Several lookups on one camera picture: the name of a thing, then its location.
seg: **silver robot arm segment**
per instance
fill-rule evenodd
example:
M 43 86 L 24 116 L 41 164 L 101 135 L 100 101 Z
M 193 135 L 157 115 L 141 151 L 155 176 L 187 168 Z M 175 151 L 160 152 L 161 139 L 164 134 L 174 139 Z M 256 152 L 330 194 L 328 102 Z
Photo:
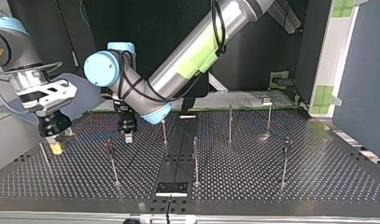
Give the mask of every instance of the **silver robot arm segment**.
M 11 17 L 0 17 L 0 76 L 9 80 L 12 88 L 29 113 L 39 119 L 38 130 L 42 137 L 50 137 L 71 126 L 70 119 L 60 108 L 73 100 L 77 88 L 67 80 L 50 82 L 48 67 L 38 57 L 29 34 L 20 21 Z
M 141 78 L 130 66 L 134 46 L 128 43 L 111 43 L 109 50 L 91 55 L 85 62 L 85 74 L 91 83 L 109 87 L 143 119 L 157 124 L 170 112 L 172 98 L 192 77 L 206 72 L 218 59 L 216 34 L 222 39 L 224 30 L 227 43 L 248 22 L 257 21 L 273 2 L 218 1 L 223 22 L 218 17 L 213 20 L 216 12 L 210 11 L 149 80 Z

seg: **metal rod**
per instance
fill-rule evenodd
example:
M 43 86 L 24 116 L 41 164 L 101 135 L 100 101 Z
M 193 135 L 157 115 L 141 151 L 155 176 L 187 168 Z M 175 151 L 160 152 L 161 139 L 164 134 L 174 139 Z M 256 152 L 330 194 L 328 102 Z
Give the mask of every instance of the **metal rod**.
M 39 143 L 39 145 L 40 145 L 41 150 L 42 150 L 42 155 L 44 156 L 44 159 L 45 159 L 45 161 L 47 162 L 47 165 L 50 168 L 49 159 L 48 159 L 47 153 L 46 153 L 46 151 L 44 149 L 44 146 L 42 145 L 42 143 Z
M 232 121 L 233 121 L 232 105 L 230 105 L 230 142 L 232 142 Z
M 166 138 L 166 127 L 165 127 L 165 120 L 162 120 L 162 127 L 163 127 L 163 142 L 167 144 L 167 138 Z
M 267 127 L 268 132 L 269 132 L 269 129 L 271 128 L 271 115 L 272 115 L 272 105 L 269 105 L 268 127 Z
M 288 154 L 287 152 L 285 152 L 285 165 L 283 166 L 283 176 L 282 176 L 282 185 L 281 185 L 281 189 L 283 189 L 285 187 L 285 181 L 286 181 L 286 171 L 287 171 L 287 168 L 288 168 Z
M 199 174 L 198 174 L 198 137 L 193 138 L 193 155 L 195 159 L 195 186 L 199 186 Z
M 49 168 L 50 174 L 52 175 L 52 178 L 54 179 L 53 172 L 52 172 L 52 167 L 50 166 L 49 159 L 48 159 L 48 156 L 47 156 L 47 152 L 45 151 L 44 146 L 42 145 L 42 143 L 38 143 L 38 144 L 41 147 L 41 151 L 42 151 L 42 154 L 44 156 L 45 162 L 47 163 L 47 166 Z
M 120 182 L 118 181 L 118 175 L 117 175 L 117 169 L 115 166 L 114 159 L 111 158 L 111 164 L 113 165 L 113 170 L 114 170 L 114 176 L 116 178 L 116 185 L 120 185 Z

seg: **white wall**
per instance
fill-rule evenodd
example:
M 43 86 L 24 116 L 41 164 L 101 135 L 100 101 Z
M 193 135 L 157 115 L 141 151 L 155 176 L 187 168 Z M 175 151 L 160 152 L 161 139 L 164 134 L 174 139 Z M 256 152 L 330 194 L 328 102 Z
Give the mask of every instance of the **white wall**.
M 333 86 L 332 95 L 334 97 L 338 95 L 358 10 L 359 7 L 355 7 L 351 17 L 329 18 L 312 93 L 310 108 L 312 117 L 332 118 L 335 105 L 330 106 L 328 114 L 312 113 L 316 89 L 317 86 Z

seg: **black cable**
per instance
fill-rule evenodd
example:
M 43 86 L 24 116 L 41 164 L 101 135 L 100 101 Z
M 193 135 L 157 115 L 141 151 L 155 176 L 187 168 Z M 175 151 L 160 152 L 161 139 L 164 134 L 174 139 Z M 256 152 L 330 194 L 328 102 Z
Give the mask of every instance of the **black cable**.
M 199 75 L 195 81 L 190 85 L 189 88 L 187 88 L 187 90 L 181 94 L 180 96 L 178 97 L 175 97 L 175 98 L 170 98 L 170 99 L 166 99 L 166 100 L 163 100 L 163 99 L 156 99 L 156 98 L 153 98 L 149 95 L 146 95 L 144 94 L 143 92 L 141 92 L 139 89 L 136 88 L 136 86 L 131 82 L 131 80 L 129 80 L 129 78 L 126 76 L 126 73 L 124 71 L 124 67 L 125 67 L 125 59 L 124 59 L 124 53 L 125 52 L 129 52 L 129 51 L 123 51 L 121 54 L 120 54 L 120 67 L 121 67 L 121 76 L 123 77 L 123 80 L 126 80 L 126 82 L 128 83 L 128 85 L 131 87 L 130 91 L 135 91 L 137 92 L 139 95 L 151 100 L 151 101 L 154 101 L 154 102 L 159 102 L 159 103 L 169 103 L 169 102 L 173 102 L 173 101 L 176 101 L 176 100 L 179 100 L 181 99 L 184 95 L 186 95 L 194 86 L 195 84 L 198 82 L 199 78 L 201 75 Z
M 292 85 L 294 86 L 294 89 L 297 92 L 297 94 L 300 96 L 300 99 L 303 99 L 303 97 L 301 96 L 300 92 L 298 91 L 298 88 L 297 88 L 297 85 L 295 84 L 295 80 L 294 79 L 292 80 Z M 309 110 L 309 104 L 305 102 L 305 99 L 303 99 L 303 104 Z
M 226 27 L 225 27 L 225 22 L 222 18 L 221 8 L 219 7 L 219 3 L 217 2 L 217 0 L 211 0 L 211 11 L 212 11 L 213 31 L 214 31 L 215 39 L 216 39 L 217 46 L 218 46 L 218 51 L 216 52 L 216 55 L 219 56 L 219 54 L 221 54 L 221 53 L 224 54 L 226 52 L 226 46 L 225 46 Z M 221 23 L 221 31 L 222 31 L 221 40 L 220 40 L 219 35 L 218 35 L 216 12 L 218 14 L 218 18 L 219 18 L 219 21 Z

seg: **vertical metal pin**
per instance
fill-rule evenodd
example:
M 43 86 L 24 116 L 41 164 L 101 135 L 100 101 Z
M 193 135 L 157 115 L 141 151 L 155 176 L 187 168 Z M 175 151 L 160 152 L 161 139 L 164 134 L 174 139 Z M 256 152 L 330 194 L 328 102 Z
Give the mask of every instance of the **vertical metal pin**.
M 167 144 L 167 138 L 166 138 L 166 127 L 165 127 L 165 120 L 162 120 L 162 127 L 163 127 L 163 142 Z
M 198 137 L 193 137 L 193 156 L 195 157 L 195 186 L 199 186 L 199 174 L 198 174 Z
M 114 170 L 114 176 L 116 178 L 116 186 L 119 186 L 120 185 L 120 181 L 118 180 L 118 175 L 117 175 L 117 168 L 115 166 L 115 162 L 114 162 L 114 159 L 111 158 L 111 164 L 113 165 L 113 170 Z
M 230 143 L 232 142 L 232 122 L 233 122 L 233 117 L 232 117 L 232 105 L 230 105 Z
M 271 128 L 271 116 L 272 116 L 272 105 L 269 105 L 269 113 L 268 113 L 268 127 L 267 131 Z
M 45 162 L 47 163 L 47 166 L 48 166 L 50 172 L 52 173 L 52 167 L 50 166 L 49 158 L 47 156 L 47 152 L 45 151 L 44 146 L 42 145 L 42 143 L 39 143 L 39 145 L 41 147 L 42 155 L 44 156 Z

